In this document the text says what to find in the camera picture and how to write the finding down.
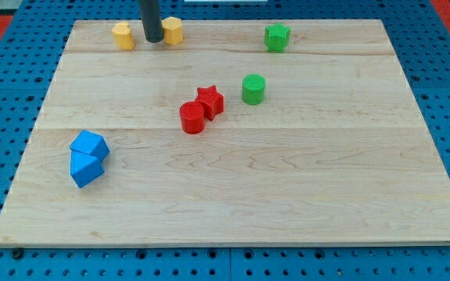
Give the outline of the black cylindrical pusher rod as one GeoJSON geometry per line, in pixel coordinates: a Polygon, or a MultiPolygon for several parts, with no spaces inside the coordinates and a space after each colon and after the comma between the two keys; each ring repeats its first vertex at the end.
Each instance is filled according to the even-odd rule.
{"type": "Polygon", "coordinates": [[[150,43],[163,40],[163,25],[158,0],[138,0],[145,39],[150,43]]]}

